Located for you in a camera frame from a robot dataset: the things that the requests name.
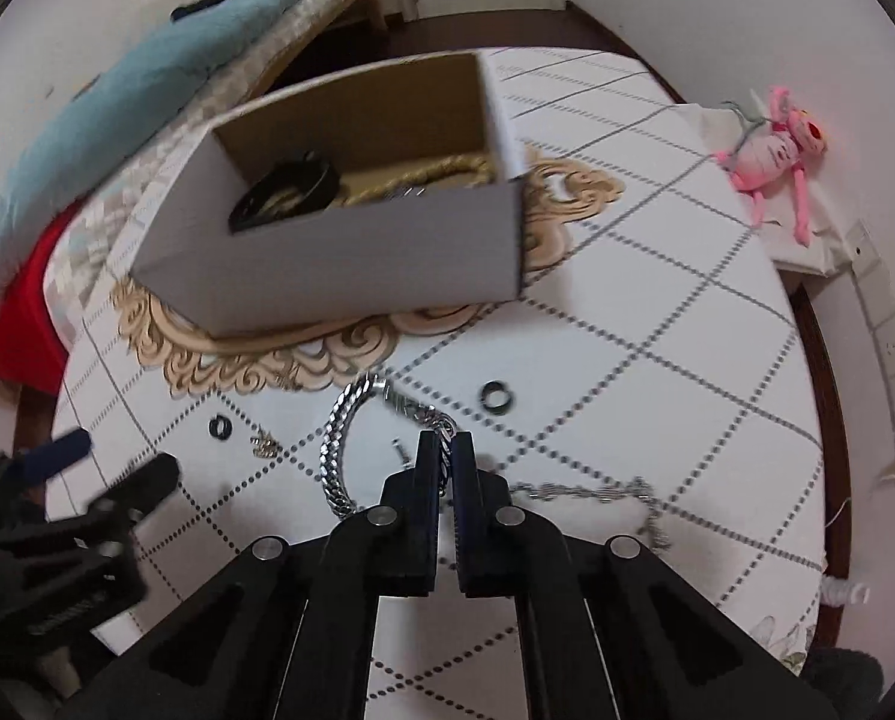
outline metal chain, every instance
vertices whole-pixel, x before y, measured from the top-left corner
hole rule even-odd
[[[321,487],[324,488],[327,505],[338,519],[350,517],[357,512],[357,504],[351,499],[348,488],[343,483],[343,448],[348,439],[350,423],[357,410],[376,395],[381,395],[384,402],[397,413],[422,428],[436,431],[441,441],[441,495],[444,495],[447,488],[450,478],[450,442],[457,435],[457,423],[441,410],[393,389],[390,380],[376,373],[362,373],[340,393],[324,425],[324,442],[321,443]]]
[[[350,517],[357,512],[357,504],[351,499],[348,488],[343,483],[343,448],[348,439],[350,423],[357,410],[376,395],[380,395],[388,407],[400,415],[422,428],[438,433],[441,441],[441,480],[439,480],[441,495],[444,495],[450,479],[450,442],[457,435],[457,423],[441,410],[398,391],[390,380],[370,371],[362,373],[340,393],[324,425],[324,443],[321,443],[321,487],[324,488],[328,506],[338,519]],[[552,482],[539,487],[517,482],[511,485],[511,493],[524,493],[529,498],[540,501],[551,501],[565,495],[573,498],[594,498],[599,503],[636,498],[647,508],[647,519],[638,535],[645,536],[647,546],[652,552],[663,552],[671,546],[670,538],[659,524],[660,516],[663,514],[660,498],[655,495],[654,488],[639,476],[626,484],[606,482],[597,490],[557,485]]]
[[[527,497],[535,501],[552,501],[565,495],[572,498],[593,498],[598,503],[614,503],[624,498],[636,498],[647,507],[647,519],[637,531],[638,536],[645,536],[648,548],[654,553],[664,552],[671,547],[671,539],[659,524],[660,516],[663,514],[660,498],[654,494],[654,488],[639,476],[634,477],[626,484],[604,482],[597,490],[556,485],[553,482],[545,482],[540,487],[529,485],[526,482],[516,482],[511,485],[511,494],[513,493],[525,493]]]

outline gold lace doily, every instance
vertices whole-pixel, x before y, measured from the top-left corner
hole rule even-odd
[[[548,159],[535,149],[528,156],[532,167],[525,187],[524,265],[526,271],[537,271],[569,252],[570,232],[564,223],[595,217],[619,198],[624,183],[576,160]],[[119,334],[140,365],[162,367],[175,397],[209,389],[250,394],[265,386],[306,391],[343,386],[390,357],[402,335],[450,333],[480,309],[429,309],[210,338],[130,277],[119,281],[111,298],[119,313]]]

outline red cloth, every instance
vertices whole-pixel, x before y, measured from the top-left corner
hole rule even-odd
[[[44,272],[61,233],[74,218],[74,203],[50,223],[31,256],[10,282],[0,306],[0,379],[55,395],[60,392],[67,349],[60,343],[44,301]]]

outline pink plush doll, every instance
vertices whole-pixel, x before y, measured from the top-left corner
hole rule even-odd
[[[761,188],[790,170],[794,176],[794,239],[807,247],[810,204],[801,156],[820,156],[828,144],[809,114],[791,104],[790,95],[785,87],[771,87],[771,133],[745,138],[735,151],[719,151],[714,158],[731,174],[734,189],[745,191],[753,199],[754,227],[764,221]]]

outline grid pattern tablecloth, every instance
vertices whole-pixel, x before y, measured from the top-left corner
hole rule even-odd
[[[400,337],[384,369],[470,430],[479,461],[511,483],[644,477],[664,504],[665,560],[796,666],[824,559],[821,447],[785,292],[747,209],[638,62],[566,49],[494,50],[490,61],[524,143],[618,175],[626,190],[566,225],[569,252],[529,274],[521,300],[482,307],[449,335]],[[305,541],[336,523],[316,476],[336,386],[175,398],[164,370],[141,367],[119,334],[109,295],[166,182],[151,184],[111,252],[55,421],[57,433],[89,429],[95,449],[50,485],[52,517],[82,511],[154,451],[182,466],[180,493],[137,530],[148,598],[101,629],[116,650],[257,536]],[[516,394],[501,418],[477,405],[492,379]],[[217,413],[233,420],[228,442],[208,435]],[[281,443],[276,458],[252,454],[257,429]],[[400,468],[394,437],[412,448],[417,431],[366,405],[345,456],[358,502],[376,501]],[[521,503],[590,541],[633,533],[644,517],[631,500]],[[450,514],[436,592],[382,599],[368,717],[526,716],[513,602],[460,596]]]

